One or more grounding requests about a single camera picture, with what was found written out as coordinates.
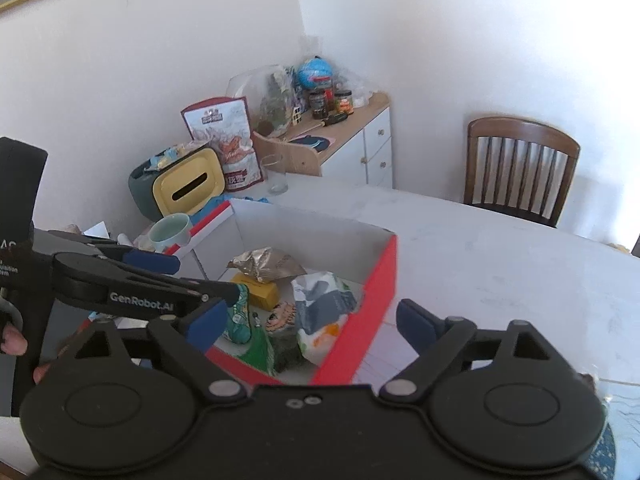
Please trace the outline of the left hand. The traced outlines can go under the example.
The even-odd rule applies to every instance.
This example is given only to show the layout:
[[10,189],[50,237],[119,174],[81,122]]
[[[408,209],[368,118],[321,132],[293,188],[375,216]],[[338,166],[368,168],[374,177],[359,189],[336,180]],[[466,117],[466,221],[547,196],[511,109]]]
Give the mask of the left hand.
[[[1,351],[9,356],[24,356],[27,349],[28,342],[20,331],[11,323],[6,323],[1,334]],[[34,370],[32,377],[36,384],[42,381],[42,378],[47,374],[50,366],[50,363],[46,363],[38,366]]]

